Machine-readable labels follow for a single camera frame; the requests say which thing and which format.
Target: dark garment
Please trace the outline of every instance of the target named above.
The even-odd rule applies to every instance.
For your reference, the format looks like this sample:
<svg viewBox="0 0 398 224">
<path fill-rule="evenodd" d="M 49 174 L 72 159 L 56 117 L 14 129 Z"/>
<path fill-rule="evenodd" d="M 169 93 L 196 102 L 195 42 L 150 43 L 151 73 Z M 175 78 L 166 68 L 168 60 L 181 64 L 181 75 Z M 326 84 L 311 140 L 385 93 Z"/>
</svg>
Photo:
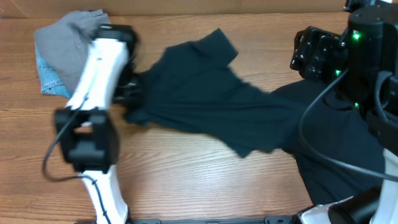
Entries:
<svg viewBox="0 0 398 224">
<path fill-rule="evenodd" d="M 237 56 L 221 30 L 166 49 L 142 73 L 144 105 L 126 120 L 215 136 L 240 156 L 284 146 L 297 129 L 296 103 L 244 83 L 228 67 Z"/>
<path fill-rule="evenodd" d="M 274 91 L 273 94 L 301 103 L 306 108 L 325 88 L 321 83 L 302 80 Z M 347 106 L 326 96 L 337 107 Z M 336 111 L 318 102 L 307 117 L 303 130 L 308 142 L 321 153 L 352 165 L 384 172 L 383 147 L 368 133 L 366 123 L 355 111 Z M 319 161 L 298 138 L 283 150 L 292 153 L 314 204 L 327 204 L 357 195 L 382 184 L 382 180 Z"/>
</svg>

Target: wood surface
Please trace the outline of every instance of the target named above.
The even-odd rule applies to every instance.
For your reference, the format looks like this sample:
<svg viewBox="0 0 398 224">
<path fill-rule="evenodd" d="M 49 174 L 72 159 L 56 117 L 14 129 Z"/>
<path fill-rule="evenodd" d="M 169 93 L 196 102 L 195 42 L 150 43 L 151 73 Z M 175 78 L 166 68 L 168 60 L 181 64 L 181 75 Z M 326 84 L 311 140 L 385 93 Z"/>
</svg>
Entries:
<svg viewBox="0 0 398 224">
<path fill-rule="evenodd" d="M 0 0 L 0 17 L 62 17 L 104 9 L 111 16 L 340 12 L 345 0 Z"/>
<path fill-rule="evenodd" d="M 168 46 L 200 39 L 221 28 L 238 49 L 240 77 L 272 91 L 300 80 L 289 68 L 297 31 L 317 26 L 342 32 L 347 14 L 253 14 L 112 17 L 139 33 L 138 70 L 150 68 Z M 56 19 L 0 20 L 0 224 L 73 223 L 95 213 L 79 180 L 48 183 L 42 158 L 54 138 L 52 113 L 67 99 L 40 93 L 33 32 Z M 258 218 L 289 215 L 311 201 L 294 159 L 253 152 L 240 159 L 204 134 L 143 129 L 111 116 L 121 137 L 118 175 L 133 218 Z M 54 174 L 71 173 L 56 150 Z"/>
</svg>

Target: denim fabric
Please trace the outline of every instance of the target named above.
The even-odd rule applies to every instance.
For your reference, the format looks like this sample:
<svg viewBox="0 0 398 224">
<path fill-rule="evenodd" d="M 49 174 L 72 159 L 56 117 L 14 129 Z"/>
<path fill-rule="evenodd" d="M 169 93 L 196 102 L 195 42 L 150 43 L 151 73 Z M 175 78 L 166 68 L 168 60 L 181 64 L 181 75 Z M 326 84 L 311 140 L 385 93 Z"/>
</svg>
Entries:
<svg viewBox="0 0 398 224">
<path fill-rule="evenodd" d="M 42 93 L 70 98 L 71 94 L 62 83 L 57 72 L 43 59 L 36 45 L 35 51 L 37 73 L 39 74 Z"/>
</svg>

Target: gray folded cloth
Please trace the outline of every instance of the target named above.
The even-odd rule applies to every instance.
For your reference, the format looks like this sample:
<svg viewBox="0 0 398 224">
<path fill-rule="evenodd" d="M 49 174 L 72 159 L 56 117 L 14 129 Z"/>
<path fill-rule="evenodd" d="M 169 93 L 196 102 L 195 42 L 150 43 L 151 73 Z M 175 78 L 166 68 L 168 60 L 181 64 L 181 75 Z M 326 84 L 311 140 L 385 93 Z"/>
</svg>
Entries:
<svg viewBox="0 0 398 224">
<path fill-rule="evenodd" d="M 87 38 L 81 36 L 71 24 L 83 33 L 92 35 L 99 24 L 108 24 L 103 11 L 69 12 L 56 23 L 35 31 L 37 49 L 43 59 L 54 68 L 70 93 L 75 91 L 84 69 L 87 55 Z"/>
</svg>

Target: clothing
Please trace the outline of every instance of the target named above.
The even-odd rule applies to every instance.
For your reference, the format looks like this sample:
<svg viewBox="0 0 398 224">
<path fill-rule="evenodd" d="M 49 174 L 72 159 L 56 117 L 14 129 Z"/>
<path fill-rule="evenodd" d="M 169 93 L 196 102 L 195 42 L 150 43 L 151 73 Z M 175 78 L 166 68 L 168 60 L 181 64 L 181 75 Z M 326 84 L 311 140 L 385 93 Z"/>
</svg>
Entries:
<svg viewBox="0 0 398 224">
<path fill-rule="evenodd" d="M 88 56 L 90 43 L 72 26 L 93 35 L 99 24 L 109 23 L 102 10 L 69 12 L 56 23 L 35 31 L 34 38 L 42 58 L 56 71 L 70 93 L 75 91 Z"/>
<path fill-rule="evenodd" d="M 242 157 L 254 149 L 282 147 L 297 128 L 299 107 L 244 83 L 228 67 L 235 56 L 219 29 L 197 42 L 167 48 L 141 74 L 143 106 L 129 110 L 126 121 L 207 133 Z"/>
<path fill-rule="evenodd" d="M 39 74 L 41 91 L 44 94 L 64 96 L 70 98 L 71 94 L 62 83 L 57 72 L 43 59 L 35 45 L 36 66 Z"/>
<path fill-rule="evenodd" d="M 272 94 L 306 108 L 324 88 L 322 83 L 302 80 L 280 87 Z M 347 106 L 337 100 L 333 92 L 326 99 L 337 108 Z M 318 102 L 307 118 L 303 133 L 316 150 L 334 159 L 384 173 L 383 147 L 369 134 L 366 123 L 356 111 L 336 111 Z M 381 179 L 320 161 L 302 146 L 297 134 L 283 150 L 295 157 L 314 204 L 337 202 L 382 184 Z"/>
</svg>

